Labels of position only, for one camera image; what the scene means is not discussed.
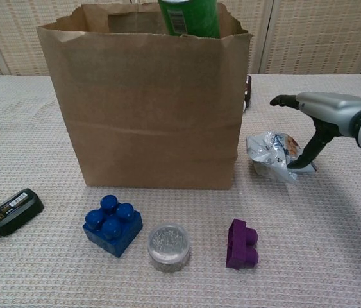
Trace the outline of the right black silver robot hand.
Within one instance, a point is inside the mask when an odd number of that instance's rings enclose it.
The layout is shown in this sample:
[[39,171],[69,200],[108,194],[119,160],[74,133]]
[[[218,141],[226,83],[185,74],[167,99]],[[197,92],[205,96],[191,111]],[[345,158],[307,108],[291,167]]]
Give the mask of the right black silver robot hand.
[[297,95],[278,95],[272,106],[290,107],[312,118],[315,134],[302,154],[290,162],[289,169],[309,165],[335,137],[354,138],[361,148],[361,97],[329,92],[302,92]]

